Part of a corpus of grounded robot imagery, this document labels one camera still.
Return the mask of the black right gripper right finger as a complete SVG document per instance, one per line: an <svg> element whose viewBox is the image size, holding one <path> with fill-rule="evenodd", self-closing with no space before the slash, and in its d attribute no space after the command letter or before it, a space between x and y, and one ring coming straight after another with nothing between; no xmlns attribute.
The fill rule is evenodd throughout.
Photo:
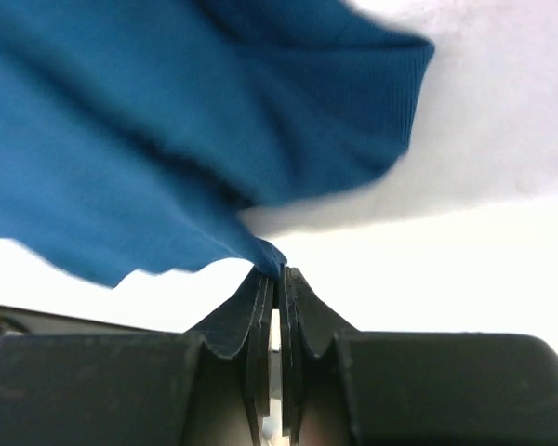
<svg viewBox="0 0 558 446"><path fill-rule="evenodd" d="M537 337L360 331L292 268L278 308L295 445L558 445L558 355Z"/></svg>

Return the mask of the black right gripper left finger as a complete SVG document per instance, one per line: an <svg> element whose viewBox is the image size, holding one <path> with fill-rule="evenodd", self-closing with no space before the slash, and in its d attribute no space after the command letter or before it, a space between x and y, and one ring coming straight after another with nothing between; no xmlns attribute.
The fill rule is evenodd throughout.
<svg viewBox="0 0 558 446"><path fill-rule="evenodd" d="M183 334L0 307L0 445L259 445L274 283Z"/></svg>

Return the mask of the blue t shirt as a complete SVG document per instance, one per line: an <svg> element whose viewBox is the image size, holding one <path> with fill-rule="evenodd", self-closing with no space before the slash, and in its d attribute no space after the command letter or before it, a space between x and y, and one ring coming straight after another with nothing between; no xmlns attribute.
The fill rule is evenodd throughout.
<svg viewBox="0 0 558 446"><path fill-rule="evenodd" d="M239 213L385 175L433 52L339 1L0 1L0 238L108 287L278 276Z"/></svg>

